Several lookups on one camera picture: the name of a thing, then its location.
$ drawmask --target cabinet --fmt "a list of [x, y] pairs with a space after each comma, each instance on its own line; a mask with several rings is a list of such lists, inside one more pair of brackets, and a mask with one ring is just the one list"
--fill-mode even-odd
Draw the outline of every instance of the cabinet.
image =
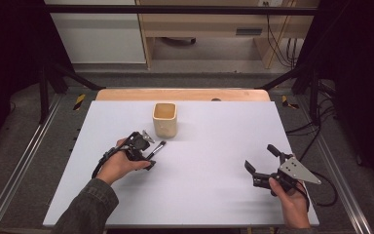
[[[257, 7], [261, 0], [136, 0], [139, 5]], [[283, 0], [282, 7], [315, 7], [318, 0]], [[253, 37], [266, 68], [275, 57], [275, 42], [268, 42], [267, 16], [140, 14], [147, 65], [151, 64], [156, 37]], [[269, 16], [272, 34], [282, 38], [305, 38], [313, 17]]]
[[[47, 4], [134, 5], [133, 0], [45, 0]], [[51, 14], [72, 63], [145, 63], [137, 14]]]

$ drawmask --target metal bar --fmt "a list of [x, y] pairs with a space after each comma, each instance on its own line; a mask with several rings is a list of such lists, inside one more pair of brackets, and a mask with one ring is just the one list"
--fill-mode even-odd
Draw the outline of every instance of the metal bar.
[[297, 78], [298, 76], [301, 75], [302, 72], [306, 72], [306, 69], [307, 66], [306, 64], [300, 64], [299, 66], [296, 66], [294, 69], [290, 70], [290, 71], [287, 71], [286, 73], [284, 73], [283, 75], [281, 75], [280, 77], [276, 78], [275, 80], [259, 87], [259, 88], [254, 88], [256, 90], [265, 90], [265, 91], [270, 91], [272, 90], [273, 88], [275, 88], [277, 85], [283, 83], [284, 81], [288, 80], [288, 79], [292, 79], [292, 78]]
[[47, 129], [52, 123], [60, 101], [61, 95], [56, 95], [56, 98], [54, 99], [51, 106], [50, 115], [48, 116], [44, 124], [38, 126], [34, 136], [23, 152], [22, 157], [19, 159], [17, 167], [14, 169], [14, 172], [5, 185], [5, 188], [0, 195], [0, 221], [5, 214], [5, 211], [8, 209], [15, 193], [17, 192], [20, 182], [22, 181], [30, 162], [34, 158], [36, 150], [38, 149]]
[[318, 8], [237, 7], [237, 6], [167, 6], [167, 5], [58, 5], [19, 6], [30, 11], [77, 14], [204, 14], [204, 15], [276, 15], [315, 16], [330, 11]]
[[[302, 110], [305, 116], [310, 119], [310, 115], [307, 111], [308, 103], [306, 98], [298, 98], [299, 102], [301, 103]], [[330, 176], [336, 186], [336, 189], [339, 194], [339, 198], [341, 199], [343, 205], [345, 206], [345, 210], [352, 222], [352, 225], [359, 234], [371, 234], [372, 230], [369, 226], [369, 223], [366, 220], [365, 215], [360, 208], [354, 193], [351, 190], [348, 182], [346, 181], [345, 177], [343, 176], [341, 170], [339, 169], [338, 164], [336, 163], [332, 153], [330, 152], [329, 147], [327, 146], [324, 137], [319, 134], [318, 136], [318, 148], [321, 152], [321, 158], [323, 159], [324, 165], [326, 166], [327, 170], [329, 171]]]
[[74, 71], [70, 71], [64, 67], [62, 67], [59, 64], [54, 64], [53, 68], [60, 72], [63, 75], [69, 76], [70, 78], [74, 79], [75, 81], [85, 85], [87, 88], [93, 90], [93, 91], [99, 91], [105, 89], [105, 87], [98, 86], [96, 84], [91, 83], [90, 81], [86, 80], [85, 78], [77, 75]]
[[318, 72], [313, 69], [311, 71], [311, 97], [309, 99], [309, 113], [314, 125], [319, 124], [318, 116]]
[[45, 66], [39, 72], [39, 95], [41, 98], [41, 119], [39, 124], [43, 124], [50, 112], [50, 105], [48, 100], [48, 82], [46, 77]]

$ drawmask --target white table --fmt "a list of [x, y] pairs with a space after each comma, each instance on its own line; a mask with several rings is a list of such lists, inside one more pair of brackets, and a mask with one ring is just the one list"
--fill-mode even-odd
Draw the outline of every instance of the white table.
[[[158, 101], [94, 101], [51, 203], [44, 225], [54, 226], [116, 140], [146, 130], [157, 143], [152, 110]], [[120, 205], [112, 227], [248, 227], [283, 225], [281, 204], [252, 186], [244, 168], [277, 171], [268, 144], [290, 153], [276, 106], [270, 101], [174, 101], [178, 135], [157, 154], [149, 172], [131, 172], [112, 187]], [[147, 155], [157, 144], [152, 144]], [[309, 219], [318, 225], [311, 206]]]

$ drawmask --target gray sleeve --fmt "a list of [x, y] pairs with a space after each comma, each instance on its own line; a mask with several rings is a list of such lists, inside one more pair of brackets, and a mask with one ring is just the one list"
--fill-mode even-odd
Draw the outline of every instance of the gray sleeve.
[[111, 186], [93, 178], [74, 198], [51, 233], [102, 233], [117, 206], [118, 198]]

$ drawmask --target hand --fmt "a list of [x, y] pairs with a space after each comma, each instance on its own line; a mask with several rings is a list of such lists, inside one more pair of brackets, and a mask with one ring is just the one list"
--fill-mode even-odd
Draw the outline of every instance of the hand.
[[[117, 141], [117, 145], [124, 142], [124, 139]], [[111, 156], [102, 166], [96, 178], [102, 179], [109, 185], [111, 185], [116, 180], [124, 177], [127, 173], [140, 170], [150, 166], [148, 161], [130, 161], [124, 151], [118, 151], [113, 156]]]
[[[284, 224], [288, 228], [310, 228], [305, 197], [295, 189], [284, 192], [281, 185], [272, 177], [269, 178], [270, 187], [281, 201]], [[304, 187], [297, 183], [297, 187], [304, 191]]]

